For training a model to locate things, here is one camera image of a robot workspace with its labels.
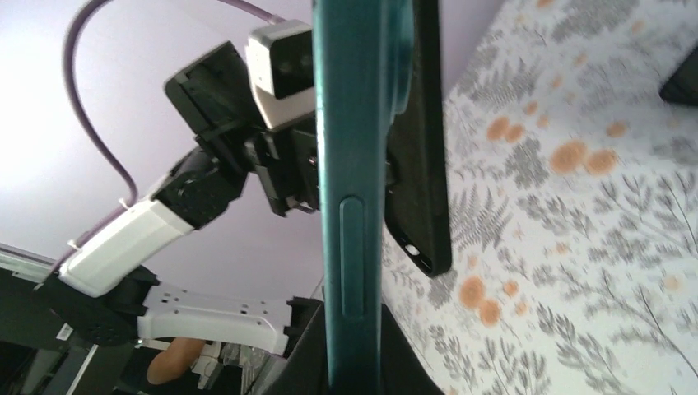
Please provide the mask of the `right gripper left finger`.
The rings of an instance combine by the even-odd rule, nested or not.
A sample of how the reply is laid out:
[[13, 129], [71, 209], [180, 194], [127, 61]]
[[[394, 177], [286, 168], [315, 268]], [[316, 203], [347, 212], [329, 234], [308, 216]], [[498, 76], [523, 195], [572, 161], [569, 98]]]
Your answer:
[[322, 304], [315, 309], [286, 366], [263, 394], [330, 394]]

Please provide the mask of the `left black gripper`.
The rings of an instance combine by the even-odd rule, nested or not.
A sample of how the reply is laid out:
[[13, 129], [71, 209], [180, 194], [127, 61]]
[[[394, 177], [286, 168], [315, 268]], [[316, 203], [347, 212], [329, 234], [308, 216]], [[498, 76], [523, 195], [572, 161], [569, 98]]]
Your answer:
[[315, 117], [269, 129], [232, 43], [177, 72], [164, 91], [197, 143], [163, 183], [163, 203], [178, 216], [217, 218], [241, 196], [249, 174], [258, 176], [274, 214], [319, 209]]

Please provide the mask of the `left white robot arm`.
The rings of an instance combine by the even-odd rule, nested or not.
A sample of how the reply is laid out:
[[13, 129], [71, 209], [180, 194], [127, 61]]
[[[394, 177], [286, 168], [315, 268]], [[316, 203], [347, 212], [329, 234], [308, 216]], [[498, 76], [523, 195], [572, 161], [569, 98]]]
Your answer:
[[317, 199], [298, 175], [302, 118], [267, 142], [245, 61], [229, 42], [177, 72], [165, 93], [196, 146], [147, 193], [86, 233], [37, 294], [86, 340], [192, 337], [291, 353], [293, 291], [321, 277]]

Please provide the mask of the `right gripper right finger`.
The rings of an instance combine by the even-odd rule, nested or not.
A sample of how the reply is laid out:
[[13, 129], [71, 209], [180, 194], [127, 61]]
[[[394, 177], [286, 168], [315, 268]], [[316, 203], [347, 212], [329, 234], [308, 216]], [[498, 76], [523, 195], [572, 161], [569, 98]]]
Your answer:
[[387, 395], [441, 395], [386, 304], [381, 304], [381, 391]]

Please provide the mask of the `teal phone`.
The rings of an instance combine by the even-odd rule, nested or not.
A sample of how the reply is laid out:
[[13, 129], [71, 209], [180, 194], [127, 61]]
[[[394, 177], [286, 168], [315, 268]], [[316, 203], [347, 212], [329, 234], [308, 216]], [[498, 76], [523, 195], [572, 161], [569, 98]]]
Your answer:
[[313, 14], [328, 387], [378, 394], [386, 146], [408, 102], [413, 5], [324, 0]]

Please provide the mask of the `black phone case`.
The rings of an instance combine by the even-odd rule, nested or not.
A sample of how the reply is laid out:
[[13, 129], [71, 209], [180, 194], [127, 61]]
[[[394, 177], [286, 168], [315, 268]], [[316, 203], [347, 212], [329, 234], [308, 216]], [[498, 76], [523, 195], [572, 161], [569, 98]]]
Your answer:
[[429, 278], [452, 265], [444, 151], [440, 2], [412, 2], [414, 44], [405, 111], [388, 134], [384, 222], [416, 268]]

